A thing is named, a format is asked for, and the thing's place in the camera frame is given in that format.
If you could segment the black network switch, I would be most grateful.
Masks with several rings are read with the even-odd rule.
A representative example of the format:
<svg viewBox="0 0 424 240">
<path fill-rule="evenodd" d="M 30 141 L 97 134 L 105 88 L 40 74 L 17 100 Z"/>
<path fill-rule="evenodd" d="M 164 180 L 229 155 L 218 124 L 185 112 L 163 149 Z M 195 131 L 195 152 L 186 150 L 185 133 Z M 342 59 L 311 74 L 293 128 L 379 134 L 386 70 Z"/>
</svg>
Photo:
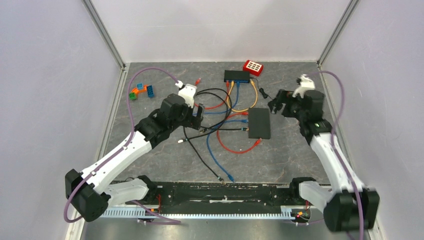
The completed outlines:
<svg viewBox="0 0 424 240">
<path fill-rule="evenodd" d="M 248 71 L 225 70 L 223 80 L 224 82 L 249 83 L 251 76 Z"/>
</svg>

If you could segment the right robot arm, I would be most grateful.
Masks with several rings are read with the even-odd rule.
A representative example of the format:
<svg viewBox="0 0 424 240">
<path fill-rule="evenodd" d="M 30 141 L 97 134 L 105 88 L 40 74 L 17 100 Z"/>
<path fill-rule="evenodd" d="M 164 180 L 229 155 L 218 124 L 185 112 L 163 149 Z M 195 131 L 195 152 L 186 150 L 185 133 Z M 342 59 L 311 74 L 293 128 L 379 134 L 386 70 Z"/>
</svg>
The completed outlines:
<svg viewBox="0 0 424 240">
<path fill-rule="evenodd" d="M 380 196 L 354 173 L 337 142 L 329 121 L 324 119 L 325 95 L 307 90 L 303 96 L 281 89 L 268 103 L 272 114 L 298 121 L 301 135 L 319 158 L 330 181 L 331 191 L 310 177 L 291 182 L 289 199 L 295 204 L 308 201 L 322 214 L 331 232 L 370 230 L 374 227 Z"/>
</svg>

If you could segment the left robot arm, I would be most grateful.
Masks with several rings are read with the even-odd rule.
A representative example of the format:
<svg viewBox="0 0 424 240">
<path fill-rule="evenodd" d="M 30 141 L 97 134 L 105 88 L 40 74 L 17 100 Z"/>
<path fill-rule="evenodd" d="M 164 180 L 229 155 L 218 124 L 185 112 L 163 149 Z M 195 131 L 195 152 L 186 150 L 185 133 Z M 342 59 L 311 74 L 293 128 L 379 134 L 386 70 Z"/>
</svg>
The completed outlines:
<svg viewBox="0 0 424 240">
<path fill-rule="evenodd" d="M 179 127 L 199 130 L 205 107 L 199 104 L 194 113 L 194 98 L 170 94 L 160 108 L 153 110 L 136 124 L 129 135 L 111 152 L 91 166 L 69 170 L 64 177 L 67 202 L 64 220 L 74 223 L 80 219 L 92 222 L 108 207 L 129 201 L 153 203 L 157 191 L 153 184 L 137 177 L 127 183 L 111 182 L 135 160 L 167 140 Z"/>
</svg>

